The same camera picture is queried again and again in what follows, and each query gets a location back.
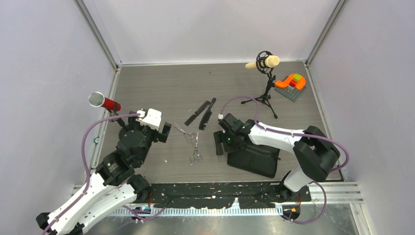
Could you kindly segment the beige microphone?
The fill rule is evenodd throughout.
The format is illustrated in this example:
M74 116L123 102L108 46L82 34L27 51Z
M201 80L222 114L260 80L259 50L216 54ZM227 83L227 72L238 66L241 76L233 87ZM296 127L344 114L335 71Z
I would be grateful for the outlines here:
M275 55L257 58L255 62L250 62L245 65L246 69L273 69L280 63L280 58Z

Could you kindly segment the orange curved toy piece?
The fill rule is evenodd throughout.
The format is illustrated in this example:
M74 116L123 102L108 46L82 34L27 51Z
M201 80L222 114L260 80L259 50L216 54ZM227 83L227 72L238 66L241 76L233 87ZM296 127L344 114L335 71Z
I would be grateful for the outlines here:
M287 88L287 87L290 87L289 86L289 83L290 83L291 80L293 80L294 74L291 74L291 75L287 76L283 81L277 80L275 82L275 86L276 87L279 87L279 88ZM303 87L305 87L306 80L305 80L304 76L302 76L302 77L303 78L296 84L296 86L295 87L292 87L292 88L297 88L298 90L301 90Z

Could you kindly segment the grey lego baseplate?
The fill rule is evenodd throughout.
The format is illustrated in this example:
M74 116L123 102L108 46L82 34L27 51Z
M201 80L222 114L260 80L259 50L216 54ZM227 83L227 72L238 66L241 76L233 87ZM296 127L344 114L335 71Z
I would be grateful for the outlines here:
M283 95L285 98L289 99L290 101L296 102L296 100L305 92L306 87L303 87L301 90L298 90L297 88L291 89L291 87L274 87L274 90L279 94Z

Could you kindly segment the red lego brick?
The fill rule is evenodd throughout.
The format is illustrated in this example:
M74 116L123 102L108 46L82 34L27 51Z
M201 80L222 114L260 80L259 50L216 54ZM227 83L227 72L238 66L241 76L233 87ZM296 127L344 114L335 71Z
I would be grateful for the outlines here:
M297 83L296 83L296 81L291 80L291 81L290 81L290 83L289 83L289 86L290 86L290 87L295 87L295 86L296 86L296 84L297 84Z

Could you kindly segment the black zip tool case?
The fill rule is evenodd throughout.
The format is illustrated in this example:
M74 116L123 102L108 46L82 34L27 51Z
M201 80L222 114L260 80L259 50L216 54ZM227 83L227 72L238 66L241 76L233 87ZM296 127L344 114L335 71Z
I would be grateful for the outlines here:
M228 152L228 166L267 178L274 178L280 149L266 145L247 144Z

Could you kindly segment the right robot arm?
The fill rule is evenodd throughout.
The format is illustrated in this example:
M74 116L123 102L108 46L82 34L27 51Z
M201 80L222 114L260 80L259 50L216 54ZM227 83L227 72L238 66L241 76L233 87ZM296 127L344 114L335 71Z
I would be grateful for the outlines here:
M339 150L315 127L288 130L227 114L214 132L216 154L227 154L229 166L274 178L281 150L293 154L299 167L289 171L276 186L278 202L292 201L311 182L324 182L340 157Z

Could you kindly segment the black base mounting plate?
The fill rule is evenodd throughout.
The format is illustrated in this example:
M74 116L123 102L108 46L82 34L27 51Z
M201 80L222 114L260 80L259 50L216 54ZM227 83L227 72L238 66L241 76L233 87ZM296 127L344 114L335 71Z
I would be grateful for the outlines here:
M150 185L147 197L138 198L134 203L160 209L228 209L237 200L243 209L265 209L276 203L311 201L308 187L303 187L289 199L284 199L277 188L278 182L154 183Z

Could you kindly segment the silver scissors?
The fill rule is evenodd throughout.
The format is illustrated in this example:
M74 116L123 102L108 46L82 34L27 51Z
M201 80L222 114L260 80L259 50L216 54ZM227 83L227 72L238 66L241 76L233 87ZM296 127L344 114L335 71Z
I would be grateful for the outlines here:
M190 143L190 144L193 144L193 139L196 137L196 134L195 133L189 133L189 132L186 132L183 128L181 128L177 123L175 123L175 122L172 122L172 124L173 124L173 126L176 128L176 129L178 129L182 134L183 134L183 136L186 138L186 142L187 143Z
M190 157L190 165L193 165L196 161L201 161L203 159L202 155L198 151L198 141L199 141L199 133L196 133L195 136L195 145L193 155Z

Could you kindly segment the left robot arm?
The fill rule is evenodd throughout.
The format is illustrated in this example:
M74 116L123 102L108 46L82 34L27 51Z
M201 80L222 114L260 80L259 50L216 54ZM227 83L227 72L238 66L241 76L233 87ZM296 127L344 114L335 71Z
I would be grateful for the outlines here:
M150 186L136 174L148 155L152 143L167 141L171 124L161 126L162 113L141 109L114 115L94 122L85 132L81 156L87 178L84 185L63 205L52 212L42 212L36 222L45 235L83 235L102 218L128 203L146 202ZM121 126L115 151L104 157L91 172L86 164L85 141L98 124L116 121Z

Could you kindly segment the red silver microphone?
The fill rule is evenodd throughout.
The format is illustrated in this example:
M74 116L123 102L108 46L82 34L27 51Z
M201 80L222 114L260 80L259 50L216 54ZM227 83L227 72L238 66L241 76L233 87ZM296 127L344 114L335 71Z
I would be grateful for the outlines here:
M118 112L121 110L121 104L106 98L101 92L93 92L88 98L89 104L93 107L102 107L107 110Z

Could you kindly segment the green lego brick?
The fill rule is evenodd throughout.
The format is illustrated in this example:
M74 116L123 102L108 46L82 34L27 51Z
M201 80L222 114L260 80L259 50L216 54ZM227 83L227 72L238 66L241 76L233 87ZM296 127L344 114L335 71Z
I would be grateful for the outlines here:
M300 74L294 74L294 76L293 76L293 80L295 81L295 82L299 82L301 79L302 79L303 77L300 75Z

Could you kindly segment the black flat comb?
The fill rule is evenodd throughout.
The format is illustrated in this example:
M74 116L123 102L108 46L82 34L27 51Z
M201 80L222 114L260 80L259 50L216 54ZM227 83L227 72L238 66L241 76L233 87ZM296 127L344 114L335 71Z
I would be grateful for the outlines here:
M210 101L206 100L185 122L184 125L189 126L200 114L208 107Z

